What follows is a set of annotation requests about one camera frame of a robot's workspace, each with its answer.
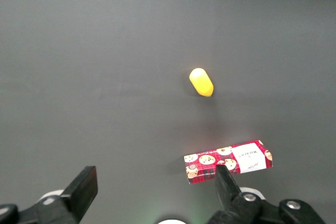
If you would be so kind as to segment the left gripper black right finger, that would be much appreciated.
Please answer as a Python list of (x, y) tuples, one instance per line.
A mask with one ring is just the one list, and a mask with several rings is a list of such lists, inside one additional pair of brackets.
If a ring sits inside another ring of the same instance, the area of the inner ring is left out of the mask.
[(278, 207), (260, 191), (239, 187), (225, 165), (216, 166), (215, 187), (222, 210), (208, 223), (280, 223)]

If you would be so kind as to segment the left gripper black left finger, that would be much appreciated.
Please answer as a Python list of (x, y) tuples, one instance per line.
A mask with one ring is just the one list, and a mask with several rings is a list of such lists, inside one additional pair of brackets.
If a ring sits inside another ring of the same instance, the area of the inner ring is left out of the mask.
[(41, 198), (19, 212), (19, 223), (80, 223), (98, 193), (97, 169), (86, 166), (60, 195)]

